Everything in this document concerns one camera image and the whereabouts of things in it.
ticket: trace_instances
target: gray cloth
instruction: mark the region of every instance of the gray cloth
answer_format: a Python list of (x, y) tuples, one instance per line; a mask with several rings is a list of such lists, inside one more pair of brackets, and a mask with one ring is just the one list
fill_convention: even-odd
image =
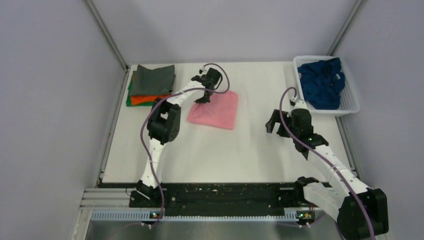
[(162, 96), (172, 93), (175, 81), (175, 66), (147, 69), (138, 65), (134, 71), (130, 96)]

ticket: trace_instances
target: white table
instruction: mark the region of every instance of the white table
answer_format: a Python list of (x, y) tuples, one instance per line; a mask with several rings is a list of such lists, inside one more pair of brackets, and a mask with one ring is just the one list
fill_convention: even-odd
[[(149, 69), (169, 64), (146, 64)], [(163, 153), (159, 165), (164, 183), (268, 183), (294, 182), (298, 177), (326, 179), (295, 150), (292, 139), (266, 132), (265, 123), (278, 109), (283, 91), (297, 86), (292, 62), (220, 63), (229, 76), (231, 90), (238, 93), (234, 130), (187, 122), (190, 102), (181, 111), (178, 137)], [(201, 63), (175, 65), (175, 90), (199, 73)], [(131, 66), (127, 88), (132, 72)], [(223, 80), (219, 90), (227, 87)], [(103, 183), (136, 183), (143, 174), (147, 154), (140, 141), (140, 128), (151, 110), (148, 106), (127, 107), (125, 88)], [(285, 99), (283, 110), (289, 110)], [(342, 163), (349, 166), (336, 119), (312, 115), (315, 132), (330, 144)]]

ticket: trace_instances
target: gray wall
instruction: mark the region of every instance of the gray wall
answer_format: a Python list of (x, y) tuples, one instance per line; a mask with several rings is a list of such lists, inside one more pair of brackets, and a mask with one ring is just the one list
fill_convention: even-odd
[(346, 117), (363, 179), (387, 194), (395, 239), (422, 239), (424, 1), (368, 1), (341, 43), (361, 110)]
[(323, 55), (354, 0), (94, 0), (128, 64)]
[(0, 239), (69, 239), (123, 71), (81, 0), (2, 0), (0, 56)]

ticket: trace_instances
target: dark blue towel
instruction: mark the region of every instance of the dark blue towel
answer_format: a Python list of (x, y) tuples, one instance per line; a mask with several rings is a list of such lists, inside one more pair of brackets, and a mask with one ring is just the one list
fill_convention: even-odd
[(297, 68), (301, 73), (303, 97), (314, 108), (335, 110), (340, 106), (340, 92), (345, 88), (345, 74), (340, 58), (305, 63)]

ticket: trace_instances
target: pink cloth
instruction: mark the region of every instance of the pink cloth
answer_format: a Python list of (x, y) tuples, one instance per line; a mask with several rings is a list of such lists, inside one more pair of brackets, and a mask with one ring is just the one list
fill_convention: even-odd
[(237, 93), (233, 91), (214, 93), (210, 96), (210, 102), (194, 104), (187, 120), (194, 124), (232, 130), (236, 120), (238, 98)]

